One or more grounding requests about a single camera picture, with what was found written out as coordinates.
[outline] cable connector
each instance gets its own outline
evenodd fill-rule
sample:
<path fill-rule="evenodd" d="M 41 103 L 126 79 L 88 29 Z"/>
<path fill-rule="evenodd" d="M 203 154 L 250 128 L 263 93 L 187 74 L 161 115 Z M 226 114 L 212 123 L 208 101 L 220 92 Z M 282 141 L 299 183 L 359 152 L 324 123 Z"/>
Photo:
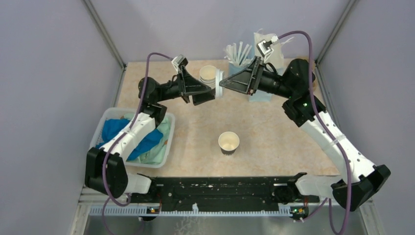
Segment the cable connector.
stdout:
<path fill-rule="evenodd" d="M 181 71 L 181 66 L 186 66 L 188 64 L 188 61 L 184 55 L 178 55 L 174 57 L 174 59 L 171 61 L 171 64 L 173 65 L 173 68 L 176 70 L 177 73 Z"/>
<path fill-rule="evenodd" d="M 256 48 L 258 48 L 259 53 L 264 58 L 264 62 L 268 60 L 268 58 L 271 56 L 271 54 L 274 52 L 274 49 L 271 48 L 271 45 L 278 42 L 278 36 L 273 36 L 271 40 L 266 41 L 262 40 L 258 44 L 256 44 Z"/>

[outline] white gear rack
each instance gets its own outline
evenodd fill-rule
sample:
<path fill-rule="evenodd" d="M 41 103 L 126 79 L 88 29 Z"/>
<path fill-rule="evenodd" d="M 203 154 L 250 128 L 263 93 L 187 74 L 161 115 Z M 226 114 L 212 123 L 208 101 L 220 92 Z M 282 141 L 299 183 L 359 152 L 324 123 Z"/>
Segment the white gear rack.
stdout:
<path fill-rule="evenodd" d="M 105 208 L 106 216 L 293 216 L 290 206 L 279 205 L 278 211 L 199 211 L 197 206 L 193 205 L 192 211 L 161 211 L 160 213 L 147 213 L 148 206 L 131 205 L 119 207 L 117 205 L 107 206 Z M 101 215 L 102 206 L 91 206 L 89 215 Z"/>

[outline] blue cloth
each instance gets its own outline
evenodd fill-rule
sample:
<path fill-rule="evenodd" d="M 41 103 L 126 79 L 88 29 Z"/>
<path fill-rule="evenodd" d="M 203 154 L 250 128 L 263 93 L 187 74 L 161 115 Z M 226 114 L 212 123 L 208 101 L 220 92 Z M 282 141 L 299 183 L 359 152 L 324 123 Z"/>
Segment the blue cloth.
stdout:
<path fill-rule="evenodd" d="M 109 119 L 104 123 L 102 128 L 102 140 L 103 143 L 98 144 L 96 147 L 100 148 L 102 145 L 112 140 L 130 121 L 128 119 Z M 133 150 L 133 152 L 128 156 L 128 161 L 137 159 L 141 154 L 150 151 L 154 146 L 159 144 L 160 140 L 163 138 L 163 134 L 155 129 L 154 131 L 148 133 L 138 146 Z"/>

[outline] green cloth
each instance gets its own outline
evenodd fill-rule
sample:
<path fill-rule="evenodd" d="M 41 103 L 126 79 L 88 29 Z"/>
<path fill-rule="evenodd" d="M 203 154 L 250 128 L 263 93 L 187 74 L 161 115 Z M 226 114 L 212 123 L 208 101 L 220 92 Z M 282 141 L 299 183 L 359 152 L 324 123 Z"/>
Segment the green cloth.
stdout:
<path fill-rule="evenodd" d="M 132 119 L 134 117 L 134 114 L 125 114 L 124 117 L 126 119 Z M 168 117 L 165 117 L 163 119 L 163 121 L 157 127 L 157 130 L 159 130 L 163 134 L 163 138 L 160 140 L 160 143 L 154 146 L 152 149 L 150 149 L 150 151 L 141 154 L 137 159 L 129 162 L 151 165 L 158 165 L 162 163 L 164 159 L 164 153 L 166 152 L 167 140 L 170 134 L 170 120 L 168 119 Z"/>

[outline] wire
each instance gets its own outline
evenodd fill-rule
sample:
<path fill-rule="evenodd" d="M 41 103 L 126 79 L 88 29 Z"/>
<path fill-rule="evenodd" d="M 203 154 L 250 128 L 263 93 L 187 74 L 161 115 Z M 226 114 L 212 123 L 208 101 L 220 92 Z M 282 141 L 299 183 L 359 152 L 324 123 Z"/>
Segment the wire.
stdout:
<path fill-rule="evenodd" d="M 296 31 L 291 31 L 288 33 L 284 33 L 283 35 L 279 36 L 278 38 L 284 38 L 287 37 L 289 35 L 292 34 L 302 34 L 307 38 L 308 41 L 308 86 L 309 86 L 309 92 L 310 92 L 310 99 L 311 99 L 311 106 L 313 107 L 313 111 L 314 114 L 316 115 L 317 120 L 319 121 L 320 125 L 323 127 L 323 129 L 326 131 L 326 133 L 330 136 L 330 138 L 335 141 L 336 137 L 334 137 L 334 135 L 330 132 L 330 130 L 326 127 L 325 123 L 323 122 L 322 118 L 319 115 L 319 111 L 317 110 L 317 105 L 316 105 L 316 101 L 314 99 L 314 92 L 313 92 L 313 72 L 312 72 L 312 61 L 313 61 L 313 46 L 311 43 L 311 38 L 310 35 L 308 35 L 306 32 L 304 31 L 300 31 L 300 30 L 296 30 Z M 334 234 L 337 235 L 341 235 L 345 232 L 346 230 L 346 226 L 349 220 L 349 214 L 350 214 L 350 203 L 351 203 L 351 170 L 350 170 L 350 164 L 348 162 L 348 158 L 347 158 L 347 154 L 345 152 L 345 150 L 343 149 L 342 145 L 337 141 L 336 142 L 337 147 L 339 148 L 340 152 L 342 153 L 342 156 L 345 160 L 345 164 L 346 164 L 346 172 L 347 172 L 347 199 L 346 199 L 346 212 L 345 212 L 345 217 L 343 219 L 343 224 L 342 224 L 342 228 L 340 229 L 339 232 L 337 232 L 334 228 L 333 225 L 333 218 L 332 218 L 332 214 L 331 214 L 331 199 L 328 200 L 329 203 L 329 220 L 330 220 L 330 227 L 333 230 Z M 311 216 L 313 216 L 318 210 L 320 210 L 320 208 L 324 205 L 324 203 L 326 203 L 327 198 L 322 202 L 322 204 L 315 210 L 313 211 L 308 217 L 310 218 Z"/>
<path fill-rule="evenodd" d="M 277 73 L 277 69 L 275 68 L 275 66 L 273 64 L 271 64 L 270 62 L 265 64 L 265 68 L 269 71 L 269 72 L 273 72 L 273 73 Z"/>
<path fill-rule="evenodd" d="M 107 207 L 107 204 L 108 204 L 108 202 L 110 201 L 110 197 L 109 198 L 107 198 L 107 200 L 104 202 L 104 206 L 102 207 L 102 212 L 101 212 L 101 216 L 102 216 L 102 223 L 104 224 L 104 226 L 105 226 L 105 229 L 107 230 L 107 232 L 110 234 L 110 235 L 115 235 L 115 234 L 113 234 L 113 232 L 111 232 L 111 230 L 110 230 L 110 228 L 108 227 L 108 224 L 107 224 L 107 221 L 105 220 L 105 208 Z M 143 229 L 144 229 L 144 222 L 141 222 L 141 224 L 140 224 L 140 227 L 138 228 L 138 231 L 137 231 L 137 235 L 138 234 L 141 234 L 142 232 L 143 232 Z"/>
<path fill-rule="evenodd" d="M 150 64 L 150 57 L 152 56 L 152 55 L 159 55 L 159 56 L 162 56 L 162 57 L 164 57 L 164 58 L 167 58 L 167 59 L 169 59 L 169 60 L 173 60 L 173 58 L 171 58 L 171 57 L 169 57 L 169 56 L 167 56 L 167 55 L 164 55 L 164 54 L 161 54 L 161 53 L 157 53 L 157 52 L 152 52 L 152 53 L 150 53 L 150 54 L 148 54 L 148 56 L 147 56 L 147 63 L 146 63 L 146 67 L 145 67 L 145 77 L 144 77 L 144 84 L 143 84 L 143 87 L 142 87 L 142 90 L 143 90 L 143 92 L 141 93 L 141 96 L 140 96 L 140 101 L 139 101 L 139 103 L 138 103 L 138 107 L 137 107 L 137 111 L 136 111 L 136 114 L 134 115 L 134 118 L 133 118 L 133 120 L 131 121 L 131 124 L 130 124 L 130 129 L 133 127 L 133 125 L 134 125 L 134 123 L 136 122 L 136 120 L 137 120 L 137 117 L 138 117 L 138 115 L 139 115 L 139 113 L 140 113 L 140 109 L 141 109 L 141 106 L 142 106 L 142 102 L 143 102 L 143 99 L 144 99 L 144 93 L 145 93 L 145 89 L 146 89 L 146 86 L 147 86 L 147 80 L 148 80 L 148 69 L 149 69 L 149 64 Z M 114 149 L 114 147 L 115 147 L 115 145 L 124 137 L 126 135 L 126 133 L 124 132 L 124 133 L 122 133 L 115 141 L 114 141 L 114 143 L 109 147 L 109 149 L 108 149 L 108 151 L 107 151 L 107 153 L 105 154 L 105 157 L 104 157 L 104 162 L 103 162 L 103 164 L 102 164 L 102 180 L 104 181 L 104 188 L 105 188 L 105 191 L 106 191 L 106 193 L 107 193 L 107 195 L 108 195 L 108 199 L 107 199 L 107 201 L 105 202 L 105 204 L 104 204 L 104 207 L 103 207 L 103 212 L 102 212 L 102 221 L 103 221 L 103 223 L 104 223 L 104 225 L 105 225 L 105 228 L 107 229 L 107 231 L 111 234 L 111 235 L 114 235 L 109 229 L 108 229 L 108 225 L 106 224 L 106 222 L 105 222 L 105 218 L 104 218 L 104 209 L 105 209 L 105 207 L 106 207 L 106 205 L 107 205 L 107 203 L 109 202 L 109 200 L 111 199 L 116 205 L 118 205 L 118 206 L 120 206 L 120 207 L 126 207 L 126 206 L 128 206 L 129 204 L 130 204 L 130 202 L 131 202 L 131 195 L 129 194 L 129 193 L 126 193 L 126 195 L 127 195 L 127 202 L 125 203 L 125 204 L 122 204 L 122 203 L 120 203 L 120 202 L 118 202 L 115 198 L 114 198 L 114 196 L 112 195 L 112 193 L 111 193 L 111 191 L 110 191 L 110 188 L 109 188 L 109 186 L 108 186 L 108 182 L 107 182 L 107 173 L 106 173 L 106 169 L 107 169 L 107 162 L 108 162 L 108 158 L 109 158 L 109 156 L 110 156 L 110 153 L 111 153 L 111 151 Z"/>
<path fill-rule="evenodd" d="M 173 86 L 173 82 L 175 81 L 174 80 L 175 78 L 177 78 L 177 75 L 176 74 L 171 77 L 171 80 L 169 81 L 169 83 L 170 83 L 169 84 L 169 88 L 171 88 Z"/>

